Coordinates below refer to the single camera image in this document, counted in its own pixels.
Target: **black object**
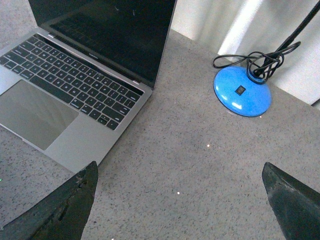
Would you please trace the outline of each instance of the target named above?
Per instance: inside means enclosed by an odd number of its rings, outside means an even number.
[[[320,240],[320,193],[266,162],[262,180],[287,240]]]
[[[95,199],[98,167],[87,167],[0,230],[1,240],[80,240]]]

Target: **speckled surface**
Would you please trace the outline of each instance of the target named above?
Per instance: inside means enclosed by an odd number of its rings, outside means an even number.
[[[5,16],[0,32],[16,35],[0,35],[2,46],[34,25]],[[264,163],[320,191],[320,112],[270,85],[261,117],[229,113],[213,93],[215,56],[170,32],[153,95],[99,166],[83,240],[284,240]],[[0,127],[0,227],[71,176]]]

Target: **black key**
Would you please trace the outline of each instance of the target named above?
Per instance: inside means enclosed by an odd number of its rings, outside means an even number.
[[[108,93],[108,96],[112,99],[116,99],[116,97],[119,95],[119,93],[117,93],[116,91],[113,91],[111,90],[109,93]]]
[[[108,121],[104,120],[102,117],[99,117],[98,122],[103,125],[106,125]]]
[[[121,94],[126,94],[126,92],[128,92],[128,89],[124,88],[123,86],[121,86],[118,90],[117,90],[118,93],[121,93]]]
[[[107,96],[102,94],[101,92],[99,92],[99,94],[97,96],[95,96],[95,99],[97,99],[100,102],[103,102],[104,100],[107,99]]]
[[[90,77],[94,77],[97,74],[97,72],[90,69],[89,71],[86,72],[86,74],[89,75]]]
[[[47,80],[49,83],[52,83],[56,79],[57,77],[52,74],[49,74],[48,76],[45,77],[45,80]]]
[[[39,48],[35,48],[35,49],[33,49],[32,51],[31,51],[33,54],[35,54],[35,55],[39,55],[39,54],[41,54],[43,51],[41,50],[41,49],[39,49]]]
[[[71,57],[67,57],[66,59],[63,60],[66,64],[72,64],[75,60],[73,60]]]
[[[95,97],[99,92],[93,88],[91,88],[88,92],[87,92],[90,96]]]
[[[40,58],[42,59],[46,59],[47,57],[49,57],[49,53],[46,53],[46,52],[42,52],[41,54],[38,55]]]
[[[107,86],[103,86],[102,88],[100,88],[100,92],[104,93],[104,94],[108,94],[108,92],[110,92],[110,88],[108,88]]]
[[[49,53],[50,53],[51,55],[53,55],[53,56],[56,56],[56,55],[59,54],[60,52],[59,52],[57,49],[52,49]]]
[[[38,42],[38,39],[36,39],[35,37],[30,37],[28,40],[27,40],[29,43],[31,44],[35,44],[36,42]]]
[[[26,61],[24,64],[22,64],[22,67],[26,68],[26,69],[29,69],[31,67],[33,67],[34,64],[30,61]]]
[[[22,73],[20,73],[20,76],[24,77],[25,79],[30,79],[33,77],[33,75],[34,74],[28,70],[24,70]]]
[[[56,74],[56,76],[57,76],[58,78],[63,79],[65,76],[67,76],[67,73],[64,72],[64,71],[59,71],[59,72]]]
[[[111,99],[110,97],[107,98],[107,100],[104,101],[105,104],[107,104],[109,107],[111,107],[116,101]]]
[[[75,69],[79,68],[82,64],[78,61],[74,61],[71,66],[74,67]]]
[[[106,85],[106,86],[109,86],[109,84],[111,84],[112,81],[111,81],[111,79],[109,79],[109,78],[105,78],[105,79],[102,80],[102,83],[103,83],[104,85]]]
[[[12,69],[13,72],[16,74],[21,73],[23,70],[25,70],[22,66],[16,66],[14,69]]]
[[[26,57],[29,55],[29,52],[20,46],[17,46],[16,48],[14,48],[13,51],[16,54],[20,55],[21,57]]]
[[[132,91],[128,91],[125,96],[128,97],[129,99],[135,101],[135,102],[138,101],[138,99],[140,98],[140,96],[138,94],[135,94]]]
[[[118,125],[119,125],[119,123],[117,123],[113,120],[110,120],[106,126],[108,128],[110,128],[111,130],[115,130],[118,127]]]
[[[118,113],[117,111],[111,109],[110,107],[106,106],[103,110],[102,113],[107,115],[108,117],[116,120],[118,123],[120,123],[122,121],[122,119],[124,119],[124,116],[122,116],[120,113]]]
[[[72,76],[75,76],[79,73],[79,71],[75,68],[72,68],[70,71],[69,71],[69,74],[71,74]]]
[[[38,65],[38,66],[40,66],[40,65],[43,64],[44,62],[45,62],[45,61],[42,60],[41,58],[37,58],[36,60],[33,61],[33,63],[34,63],[35,65]]]
[[[94,80],[93,78],[91,78],[91,77],[88,76],[88,77],[84,80],[84,82],[85,82],[86,84],[91,85],[91,84],[93,84],[93,83],[95,82],[95,80]]]
[[[9,59],[5,58],[4,56],[0,56],[0,65],[6,64]]]
[[[72,83],[75,78],[73,76],[67,75],[63,80],[65,80],[67,83]]]
[[[61,85],[63,85],[65,82],[62,81],[61,79],[57,79],[53,82],[54,85],[56,85],[57,87],[60,87]]]
[[[79,89],[86,93],[90,89],[90,86],[84,83],[79,87]]]
[[[52,74],[56,74],[59,71],[59,68],[53,66],[52,68],[49,69],[49,72]]]
[[[76,109],[80,109],[82,108],[82,106],[84,105],[84,103],[82,101],[79,101],[78,99],[74,99],[71,103],[71,106],[75,107]]]
[[[79,70],[83,73],[87,72],[89,70],[89,68],[85,65],[82,65],[81,67],[79,67]]]
[[[82,81],[76,79],[71,83],[73,86],[79,88],[82,85]]]
[[[132,108],[135,105],[135,102],[128,99],[127,101],[125,101],[124,105],[128,108]]]
[[[98,101],[93,107],[94,107],[95,109],[97,109],[98,111],[102,111],[102,109],[104,109],[105,106],[106,106],[106,105],[104,105],[103,103],[101,103],[101,102]]]
[[[33,46],[32,44],[30,44],[30,43],[27,42],[27,41],[21,43],[20,46],[23,47],[24,49],[29,50],[29,51],[31,51],[32,49],[35,48],[35,46]]]
[[[120,87],[120,85],[118,83],[113,82],[110,84],[109,87],[113,90],[117,90]]]
[[[58,68],[62,67],[64,65],[63,61],[57,60],[53,63],[53,65],[57,66]]]
[[[119,95],[116,97],[116,99],[119,103],[124,104],[127,98],[125,96]]]
[[[4,66],[7,68],[7,69],[13,69],[17,64],[14,63],[13,61],[8,61]]]
[[[104,79],[104,78],[105,78],[105,76],[101,73],[98,73],[97,75],[94,76],[94,79],[98,80],[99,82],[101,82],[102,79]]]
[[[92,84],[92,87],[99,90],[101,87],[102,87],[102,83],[98,82],[98,81],[95,81],[93,84]]]
[[[61,89],[68,92],[72,89],[72,86],[69,83],[65,83],[62,85]]]
[[[125,107],[123,105],[121,105],[120,103],[115,103],[112,108],[116,111],[118,111],[119,113],[123,114],[123,115],[127,115],[128,112],[130,111],[130,108]]]
[[[46,59],[46,61],[50,64],[53,64],[57,59],[54,56],[50,56]]]
[[[71,67],[70,65],[68,65],[68,64],[65,64],[65,65],[63,65],[63,66],[61,67],[61,69],[62,69],[63,71],[65,71],[65,72],[69,72],[70,69],[72,69],[72,67]]]
[[[73,99],[73,97],[71,95],[69,95],[68,93],[62,91],[61,89],[51,85],[50,83],[48,83],[45,80],[42,80],[40,77],[38,76],[34,76],[30,79],[30,82],[32,82],[33,84],[37,85],[38,87],[46,90],[48,93],[56,96],[58,99],[61,99],[62,101],[66,102],[67,104],[70,103]]]
[[[29,60],[29,61],[34,61],[34,60],[36,60],[36,58],[37,58],[37,56],[36,55],[34,55],[34,54],[29,54],[27,57],[26,57],[26,59],[27,60]]]
[[[87,77],[87,76],[86,76],[84,73],[82,73],[82,72],[80,72],[80,73],[76,76],[76,78],[77,78],[77,79],[80,79],[81,81],[85,80],[86,77]]]
[[[42,47],[42,50],[45,51],[46,53],[48,53],[52,50],[52,47],[50,47],[49,45],[46,44]]]
[[[5,57],[7,59],[10,59],[11,61],[17,63],[17,64],[23,64],[26,60],[20,56],[18,56],[17,54],[15,54],[14,52],[8,52]]]
[[[45,62],[44,64],[41,65],[41,67],[45,70],[48,70],[49,68],[52,67],[52,65],[50,63]]]
[[[43,41],[38,41],[37,43],[34,44],[38,48],[42,48],[44,45],[46,45]]]
[[[57,56],[56,56],[56,58],[57,59],[60,59],[60,60],[63,60],[63,59],[65,59],[67,57],[67,55],[65,55],[64,53],[59,53]]]
[[[90,116],[91,118],[93,118],[94,120],[97,120],[98,117],[100,117],[100,115],[101,115],[101,113],[98,112],[97,110],[93,110],[93,111],[89,114],[89,116]]]
[[[77,88],[72,88],[69,93],[72,95],[72,96],[77,96],[79,93],[80,93],[80,90],[77,89]]]
[[[97,100],[95,100],[95,99],[92,98],[92,97],[89,97],[89,98],[85,101],[85,103],[88,104],[88,105],[90,105],[90,106],[93,106],[96,102],[97,102]]]
[[[41,67],[39,66],[33,66],[32,68],[29,69],[30,72],[33,72],[34,74],[36,74],[37,72],[39,72],[41,70]]]
[[[85,101],[89,96],[88,94],[85,94],[84,92],[80,92],[78,96],[76,96],[81,101]]]
[[[84,114],[89,114],[91,110],[92,110],[92,107],[89,107],[88,105],[84,105],[80,111],[83,112]]]
[[[38,72],[38,76],[45,78],[49,73],[46,70],[41,70],[40,72]]]

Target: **trackpad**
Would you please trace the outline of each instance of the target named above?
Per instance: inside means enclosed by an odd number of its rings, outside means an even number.
[[[23,80],[0,95],[0,123],[42,150],[46,150],[78,114]]]

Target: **desk lamp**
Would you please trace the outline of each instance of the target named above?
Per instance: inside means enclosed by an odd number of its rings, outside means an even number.
[[[265,113],[271,105],[271,92],[267,80],[274,74],[284,60],[285,55],[294,51],[301,44],[300,41],[290,45],[298,34],[307,26],[320,9],[320,1],[314,6],[298,28],[281,44],[275,52],[264,54],[254,51],[249,55],[221,55],[213,60],[213,66],[222,69],[216,75],[213,89],[220,102],[232,112],[245,116],[257,117]],[[216,65],[221,58],[237,57],[240,60]],[[234,66],[246,60],[246,68]]]

